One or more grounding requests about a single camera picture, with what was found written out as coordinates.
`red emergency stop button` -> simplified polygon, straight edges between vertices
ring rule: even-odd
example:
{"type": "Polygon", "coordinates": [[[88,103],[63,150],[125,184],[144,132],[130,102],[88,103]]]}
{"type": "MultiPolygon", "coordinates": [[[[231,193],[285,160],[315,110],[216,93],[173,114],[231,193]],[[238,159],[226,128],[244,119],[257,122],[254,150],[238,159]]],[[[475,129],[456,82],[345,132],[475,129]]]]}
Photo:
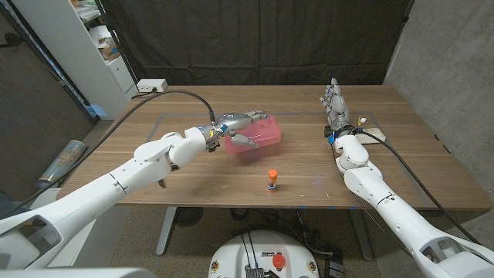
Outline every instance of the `red emergency stop button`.
{"type": "Polygon", "coordinates": [[[282,254],[276,254],[272,258],[272,264],[275,266],[275,268],[282,268],[285,266],[285,257],[282,254]]]}

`white robotic arm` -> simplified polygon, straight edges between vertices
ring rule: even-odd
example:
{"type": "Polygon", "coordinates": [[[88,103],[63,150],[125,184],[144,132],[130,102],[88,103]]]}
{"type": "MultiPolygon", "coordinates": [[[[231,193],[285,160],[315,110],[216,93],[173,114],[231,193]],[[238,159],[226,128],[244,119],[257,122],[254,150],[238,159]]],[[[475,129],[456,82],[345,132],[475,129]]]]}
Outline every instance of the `white robotic arm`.
{"type": "Polygon", "coordinates": [[[254,142],[235,130],[267,117],[263,111],[225,114],[216,122],[187,129],[185,137],[176,132],[166,134],[160,140],[142,144],[132,159],[66,197],[0,220],[0,270],[48,266],[68,241],[96,217],[127,194],[163,180],[199,152],[214,150],[219,146],[219,137],[232,135],[234,144],[255,147],[254,142]]]}
{"type": "MultiPolygon", "coordinates": [[[[331,89],[340,92],[336,80],[333,79],[331,83],[331,89]]],[[[342,103],[341,95],[327,93],[327,97],[331,96],[342,103]]],[[[335,131],[332,135],[334,146],[336,152],[341,154],[337,158],[337,166],[344,174],[345,185],[377,210],[403,242],[423,274],[427,278],[492,277],[492,250],[436,229],[387,186],[379,169],[369,161],[367,150],[352,134],[353,127],[344,127],[349,125],[348,109],[345,111],[344,117],[336,119],[336,124],[331,111],[327,109],[328,120],[332,120],[330,127],[335,131]]]]}

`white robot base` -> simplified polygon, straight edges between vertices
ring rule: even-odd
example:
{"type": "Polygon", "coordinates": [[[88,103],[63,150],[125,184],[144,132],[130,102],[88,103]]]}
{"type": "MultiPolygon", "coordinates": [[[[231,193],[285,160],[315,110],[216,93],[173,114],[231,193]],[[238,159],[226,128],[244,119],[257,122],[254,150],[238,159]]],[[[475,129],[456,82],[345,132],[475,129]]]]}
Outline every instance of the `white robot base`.
{"type": "Polygon", "coordinates": [[[208,277],[316,278],[319,270],[313,255],[295,239],[279,232],[252,231],[230,239],[216,251],[208,277]],[[285,263],[277,268],[273,257],[278,254],[285,263]]]}

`black curtain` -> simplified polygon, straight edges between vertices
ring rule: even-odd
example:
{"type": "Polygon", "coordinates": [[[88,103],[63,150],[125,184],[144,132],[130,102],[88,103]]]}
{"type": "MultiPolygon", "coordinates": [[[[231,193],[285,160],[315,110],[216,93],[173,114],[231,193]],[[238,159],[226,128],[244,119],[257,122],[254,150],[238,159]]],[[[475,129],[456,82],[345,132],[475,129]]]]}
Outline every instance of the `black curtain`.
{"type": "Polygon", "coordinates": [[[104,0],[137,79],[381,84],[409,0],[104,0]]]}

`power strip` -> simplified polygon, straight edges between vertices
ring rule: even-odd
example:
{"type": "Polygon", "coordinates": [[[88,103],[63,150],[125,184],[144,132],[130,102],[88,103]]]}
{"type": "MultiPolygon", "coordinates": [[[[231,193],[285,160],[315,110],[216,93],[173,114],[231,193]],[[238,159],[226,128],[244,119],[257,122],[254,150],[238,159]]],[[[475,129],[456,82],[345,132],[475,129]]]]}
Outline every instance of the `power strip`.
{"type": "MultiPolygon", "coordinates": [[[[382,141],[386,141],[386,136],[384,136],[384,134],[382,133],[382,131],[379,128],[364,128],[364,131],[369,133],[369,134],[374,135],[375,137],[381,139],[382,141]]],[[[355,136],[357,136],[357,139],[361,144],[379,143],[375,139],[368,137],[365,134],[357,134],[355,136]]]]}
{"type": "Polygon", "coordinates": [[[165,78],[162,79],[141,79],[137,84],[137,88],[141,93],[149,93],[156,88],[157,92],[164,92],[168,87],[165,78]]]}

